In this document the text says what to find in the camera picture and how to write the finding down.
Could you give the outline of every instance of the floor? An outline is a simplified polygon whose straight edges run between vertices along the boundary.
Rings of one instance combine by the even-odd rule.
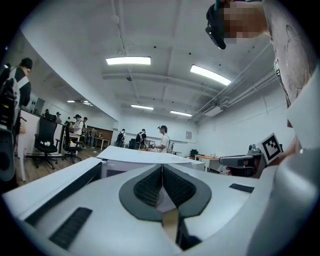
[[[86,149],[78,153],[78,157],[80,157],[82,160],[91,158],[91,157],[95,158],[100,152],[101,152],[100,147],[97,147],[97,148],[87,147]],[[24,171],[25,171],[26,181],[22,181],[19,159],[15,158],[15,162],[14,162],[15,170],[16,170],[15,173],[16,173],[16,179],[19,187],[72,165],[70,157],[67,157],[65,160],[62,160],[62,158],[57,158],[57,161],[58,161],[58,164],[55,164],[54,161],[52,162],[55,167],[54,170],[52,170],[51,166],[45,162],[40,163],[39,168],[36,168],[33,162],[33,159],[26,157],[24,159]]]

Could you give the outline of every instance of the white ceiling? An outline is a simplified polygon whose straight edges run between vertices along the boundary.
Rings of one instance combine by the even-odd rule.
[[[101,76],[121,108],[127,111],[131,104],[137,104],[154,107],[154,114],[177,117],[170,110],[195,114],[226,88],[191,73],[192,64],[239,85],[236,88],[229,85],[230,89],[225,90],[231,98],[272,71],[275,56],[267,36],[240,41],[225,50],[213,44],[205,32],[206,12],[212,3],[212,0],[70,0],[68,7],[82,18],[81,29],[87,36],[88,50],[99,62]],[[117,25],[112,20],[114,12],[119,17],[126,55],[151,57],[151,65],[130,65],[133,81],[126,79],[130,75],[126,65],[109,66],[106,62],[107,58],[125,56]]]

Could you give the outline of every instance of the headset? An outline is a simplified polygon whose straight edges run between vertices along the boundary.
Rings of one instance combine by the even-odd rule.
[[[262,0],[235,0],[235,2],[261,2]],[[208,21],[205,32],[211,38],[213,43],[221,50],[226,49],[225,38],[228,35],[224,32],[224,21],[219,19],[218,10],[226,6],[226,2],[216,0],[216,3],[211,5],[206,12],[206,19]]]

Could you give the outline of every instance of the white wall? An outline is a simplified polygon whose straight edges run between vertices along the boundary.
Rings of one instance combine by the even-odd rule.
[[[169,118],[165,116],[148,113],[135,113],[134,111],[123,113],[118,123],[117,130],[113,132],[111,145],[117,139],[119,131],[125,129],[125,143],[135,139],[137,133],[142,129],[146,130],[147,139],[155,141],[159,145],[162,134],[159,133],[159,126],[167,126],[168,136],[174,142],[173,151],[181,152],[179,156],[189,156],[191,149],[196,148],[198,127],[194,122],[184,119]],[[186,139],[186,132],[192,132],[192,139]]]
[[[88,126],[113,131],[115,120],[97,107],[88,106],[83,103],[73,103],[73,106],[71,121],[74,122],[75,119],[73,117],[79,114],[82,118],[88,118],[86,122]]]
[[[120,107],[89,54],[84,20],[71,1],[45,1],[21,25],[21,31],[47,64],[78,93],[118,120]]]
[[[271,133],[285,150],[295,135],[287,127],[286,98],[278,81],[198,125],[196,148],[200,154],[217,157],[246,154],[250,144]]]

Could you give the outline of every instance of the white t-shirt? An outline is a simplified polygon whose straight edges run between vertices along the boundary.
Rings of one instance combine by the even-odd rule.
[[[160,145],[165,146],[165,148],[161,148],[160,149],[160,153],[167,153],[167,149],[169,147],[169,140],[170,139],[169,139],[168,134],[165,134],[165,135],[162,136]]]
[[[75,124],[73,125],[73,129],[74,129],[73,133],[80,136],[82,133],[83,127],[84,127],[84,122],[82,120],[76,121]]]

